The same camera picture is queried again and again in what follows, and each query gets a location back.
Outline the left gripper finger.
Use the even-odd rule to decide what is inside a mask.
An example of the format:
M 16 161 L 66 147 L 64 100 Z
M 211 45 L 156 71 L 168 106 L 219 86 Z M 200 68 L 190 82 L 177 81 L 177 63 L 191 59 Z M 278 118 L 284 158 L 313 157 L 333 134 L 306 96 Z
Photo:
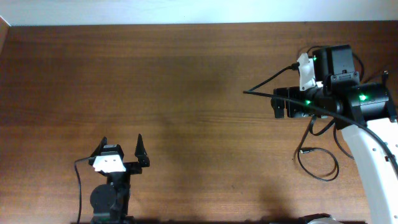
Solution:
M 101 152 L 103 151 L 104 146 L 107 144 L 108 144 L 108 139 L 107 139 L 107 137 L 104 136 L 102 138 L 102 140 L 100 141 L 99 145 L 97 146 L 97 148 L 92 152 L 90 157 L 99 156 L 101 154 Z
M 150 159 L 144 147 L 144 142 L 141 134 L 138 134 L 137 144 L 134 155 L 137 157 L 138 163 L 141 167 L 149 167 Z

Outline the black USB cable thin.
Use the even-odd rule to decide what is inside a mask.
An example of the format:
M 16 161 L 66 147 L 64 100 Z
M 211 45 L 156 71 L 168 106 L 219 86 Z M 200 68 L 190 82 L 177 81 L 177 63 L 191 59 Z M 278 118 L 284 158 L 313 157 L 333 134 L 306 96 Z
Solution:
M 366 65 L 366 62 L 348 44 L 317 45 L 304 53 L 308 53 L 309 57 L 317 58 L 315 61 L 315 78 L 316 81 L 322 82 L 323 86 L 319 89 L 326 96 L 337 94 L 352 86 L 369 83 L 371 80 L 380 77 L 385 70 L 397 69 L 396 54 L 375 56 L 375 61 L 381 65 L 373 70 L 372 66 Z M 292 69 L 299 72 L 297 60 L 292 64 Z

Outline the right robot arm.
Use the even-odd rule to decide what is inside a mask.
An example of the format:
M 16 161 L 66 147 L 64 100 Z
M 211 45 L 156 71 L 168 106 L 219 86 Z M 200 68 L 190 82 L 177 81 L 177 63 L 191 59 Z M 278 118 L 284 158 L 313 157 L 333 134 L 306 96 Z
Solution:
M 362 83 L 349 45 L 317 47 L 290 65 L 299 85 L 276 88 L 276 118 L 333 117 L 356 163 L 373 223 L 397 223 L 397 111 L 384 82 Z

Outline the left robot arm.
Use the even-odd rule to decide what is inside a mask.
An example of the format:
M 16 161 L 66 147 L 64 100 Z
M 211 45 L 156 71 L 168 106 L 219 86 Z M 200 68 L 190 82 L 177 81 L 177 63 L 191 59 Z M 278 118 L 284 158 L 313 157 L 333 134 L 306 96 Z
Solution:
M 124 162 L 124 153 L 119 144 L 108 144 L 103 138 L 89 159 L 95 172 L 106 177 L 106 183 L 94 188 L 90 195 L 93 207 L 91 223 L 135 223 L 128 215 L 131 196 L 131 176 L 142 173 L 150 166 L 150 159 L 144 147 L 142 135 L 137 137 L 134 162 Z

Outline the black USB cable thick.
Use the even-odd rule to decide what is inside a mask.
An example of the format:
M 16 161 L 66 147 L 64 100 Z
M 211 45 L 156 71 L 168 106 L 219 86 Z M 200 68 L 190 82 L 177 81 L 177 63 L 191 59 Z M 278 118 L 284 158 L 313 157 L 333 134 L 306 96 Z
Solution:
M 316 116 L 312 116 L 294 152 L 298 166 L 311 178 L 321 182 L 332 182 L 340 175 L 340 163 L 335 154 L 323 147 L 305 146 L 305 141 L 309 136 L 320 137 L 332 129 L 333 141 L 335 146 L 351 160 L 354 159 L 352 153 L 345 149 L 340 143 L 337 135 L 336 121 L 332 119 L 323 128 L 316 131 L 314 129 Z

